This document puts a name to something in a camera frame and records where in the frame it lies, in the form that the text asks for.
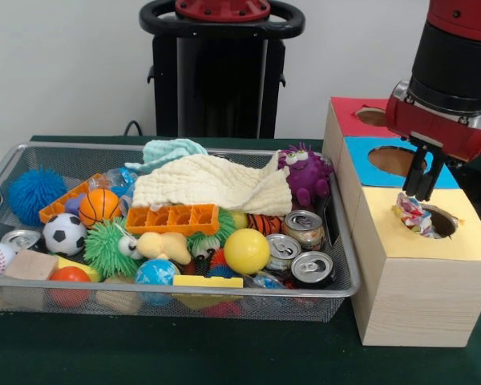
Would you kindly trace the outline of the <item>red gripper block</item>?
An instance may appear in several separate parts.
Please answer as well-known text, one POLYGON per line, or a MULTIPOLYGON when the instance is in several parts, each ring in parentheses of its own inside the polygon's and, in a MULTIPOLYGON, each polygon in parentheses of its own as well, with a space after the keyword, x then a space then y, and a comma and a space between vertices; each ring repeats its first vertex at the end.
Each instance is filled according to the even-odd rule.
MULTIPOLYGON (((407 80, 400 81, 388 99, 386 126, 402 137, 433 145, 464 162, 481 153, 481 112, 468 116, 431 109, 414 99, 407 80)), ((424 173, 426 150, 417 148, 402 188, 407 196, 415 196, 418 201, 430 200, 445 162, 443 153, 433 154, 432 165, 424 173)))

